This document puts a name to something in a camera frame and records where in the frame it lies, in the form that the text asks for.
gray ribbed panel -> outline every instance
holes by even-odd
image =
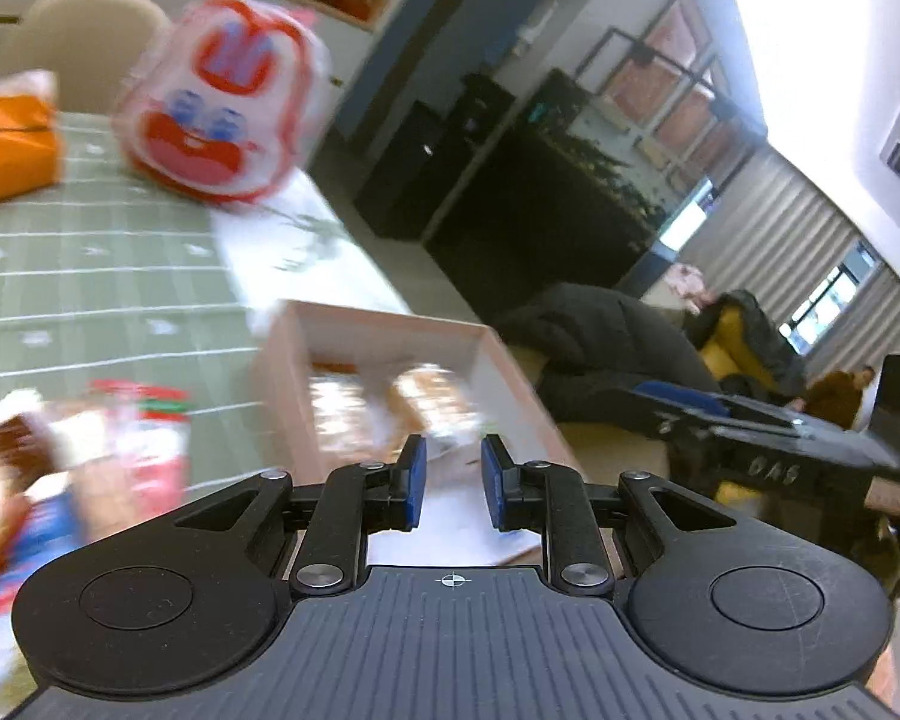
[[[756,295],[782,324],[844,259],[859,232],[833,202],[764,146],[680,252],[717,292]]]
[[[276,642],[226,680],[148,703],[51,688],[23,720],[887,720],[852,686],[799,702],[684,682],[604,601],[547,589],[531,568],[375,568],[359,590],[301,603]]]
[[[879,367],[888,352],[900,352],[900,279],[882,266],[807,355],[811,379],[857,365]]]

green tablecloth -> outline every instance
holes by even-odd
[[[206,207],[122,166],[106,119],[61,116],[65,180],[0,204],[0,398],[77,396],[98,378],[187,389],[190,483],[252,473],[255,344]]]

blue cartoon eye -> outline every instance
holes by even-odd
[[[209,141],[241,141],[247,131],[247,119],[231,108],[218,108],[207,114],[204,130]]]
[[[196,92],[179,89],[167,100],[167,113],[180,125],[190,127],[203,110],[203,99]]]

backpack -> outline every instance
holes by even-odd
[[[207,0],[131,71],[112,125],[138,170],[210,202],[264,199],[322,121],[329,53],[290,11]]]

curtain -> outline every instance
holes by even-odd
[[[881,266],[807,353],[811,380],[831,370],[879,368],[888,352],[900,352],[900,279]]]
[[[756,295],[783,324],[844,259],[860,234],[773,148],[762,146],[680,252],[717,292]]]

